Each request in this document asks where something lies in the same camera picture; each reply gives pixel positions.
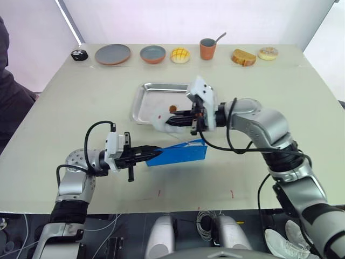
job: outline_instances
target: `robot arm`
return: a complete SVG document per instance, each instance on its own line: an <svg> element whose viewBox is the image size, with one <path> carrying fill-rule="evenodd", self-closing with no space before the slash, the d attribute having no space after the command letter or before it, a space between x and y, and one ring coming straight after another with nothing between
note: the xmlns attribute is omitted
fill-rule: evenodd
<svg viewBox="0 0 345 259"><path fill-rule="evenodd" d="M195 135L198 131L213 131L215 126L224 127L231 118L230 129L245 133L258 149L263 149L283 210L301 220L321 255L345 258L345 212L327 203L309 162L297 154L285 117L253 99L238 100L229 117L232 102L214 106L213 88L200 77L191 84L187 96L193 102L192 110L178 111L166 123L191 126L191 134Z"/></svg>
<svg viewBox="0 0 345 259"><path fill-rule="evenodd" d="M161 154L156 146L131 147L130 134L119 135L109 132L105 150L88 150L88 159L93 174L87 173L84 150L78 149L68 155L66 172L58 180L58 194L50 223L46 224L33 254L33 259L84 258L78 240L82 239L87 208L96 186L96 177L108 175L108 170L118 172L128 168L128 181L134 181L133 167L137 162L154 158Z"/></svg>

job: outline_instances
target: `orange bowl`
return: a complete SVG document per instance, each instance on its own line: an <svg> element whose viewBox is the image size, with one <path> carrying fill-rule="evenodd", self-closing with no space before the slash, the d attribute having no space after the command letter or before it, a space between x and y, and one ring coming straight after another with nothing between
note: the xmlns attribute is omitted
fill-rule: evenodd
<svg viewBox="0 0 345 259"><path fill-rule="evenodd" d="M163 47L151 45L140 51L140 57L147 63L158 64L165 58L166 51Z"/></svg>

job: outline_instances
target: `metal spoon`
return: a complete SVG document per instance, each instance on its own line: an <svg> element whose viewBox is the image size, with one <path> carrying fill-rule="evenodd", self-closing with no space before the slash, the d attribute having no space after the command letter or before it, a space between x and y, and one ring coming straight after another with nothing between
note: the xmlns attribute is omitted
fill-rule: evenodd
<svg viewBox="0 0 345 259"><path fill-rule="evenodd" d="M226 35L226 32L225 33L223 33L222 35L220 35L217 39L216 39L216 41L215 41L215 44L214 45L216 45L217 44L217 42L221 39L221 38L223 38L224 36Z"/></svg>

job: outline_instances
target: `bread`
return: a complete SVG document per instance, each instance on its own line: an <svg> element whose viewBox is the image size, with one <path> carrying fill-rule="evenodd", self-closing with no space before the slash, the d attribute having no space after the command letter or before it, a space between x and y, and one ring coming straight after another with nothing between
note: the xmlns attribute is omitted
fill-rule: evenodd
<svg viewBox="0 0 345 259"><path fill-rule="evenodd" d="M273 47L263 47L258 53L258 57L263 60L274 60L278 56L278 50Z"/></svg>
<svg viewBox="0 0 345 259"><path fill-rule="evenodd" d="M243 50L235 49L232 53L231 60L242 66L251 66L254 65L257 56Z"/></svg>
<svg viewBox="0 0 345 259"><path fill-rule="evenodd" d="M177 107L175 106L175 105L170 105L170 107L169 107L169 112L170 113L174 113L174 112L176 112L177 111Z"/></svg>
<svg viewBox="0 0 345 259"><path fill-rule="evenodd" d="M172 50L170 54L170 59L174 63L184 64L189 61L190 53L187 49L183 47L177 47Z"/></svg>

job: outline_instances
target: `table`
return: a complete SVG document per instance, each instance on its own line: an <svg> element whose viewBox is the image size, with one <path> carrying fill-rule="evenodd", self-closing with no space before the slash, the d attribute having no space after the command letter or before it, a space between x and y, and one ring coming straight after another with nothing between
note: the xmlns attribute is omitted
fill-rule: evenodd
<svg viewBox="0 0 345 259"><path fill-rule="evenodd" d="M212 85L219 101L234 97L254 98L265 107L282 112L299 147L313 159L331 204L343 204L345 175L344 112L331 91L295 46L277 45L279 57L258 59L251 67L230 60L235 48L256 53L261 45L218 45L213 60L199 57L197 45L186 45L191 60L174 64L167 57L161 64L141 60L144 45L129 45L132 56L117 66L94 60L102 45L83 45L89 58L75 62L68 57L28 113L0 156L0 210L14 213L51 212L57 193L56 167L67 155L83 146L89 126L111 120L118 132L130 131L132 145L161 147L179 141L149 125L130 118L133 97L143 83L188 83L201 75ZM163 45L170 51L177 47ZM96 128L90 148L104 148L108 126ZM225 146L225 129L206 133L209 141ZM236 147L249 139L231 133ZM193 139L188 132L178 136ZM88 212L137 213L183 210L256 209L258 187L267 174L259 153L237 155L208 148L206 159L148 168L135 168L135 181L127 182L127 170L97 178ZM273 180L263 188L264 208L280 207L272 190Z"/></svg>

